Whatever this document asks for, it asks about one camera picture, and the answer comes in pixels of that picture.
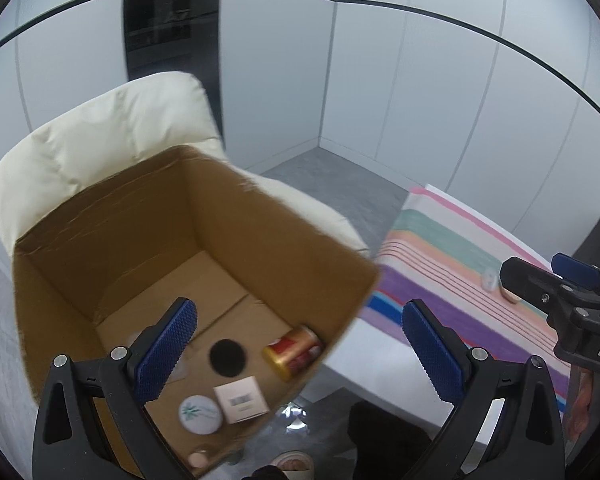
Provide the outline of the person right hand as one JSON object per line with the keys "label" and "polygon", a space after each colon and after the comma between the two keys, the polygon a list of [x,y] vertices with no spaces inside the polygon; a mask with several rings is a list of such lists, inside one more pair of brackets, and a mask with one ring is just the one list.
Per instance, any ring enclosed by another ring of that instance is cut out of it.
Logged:
{"label": "person right hand", "polygon": [[594,374],[582,367],[573,367],[578,378],[577,394],[571,404],[566,422],[566,433],[570,441],[577,440],[588,428],[592,418],[592,403],[594,399]]}

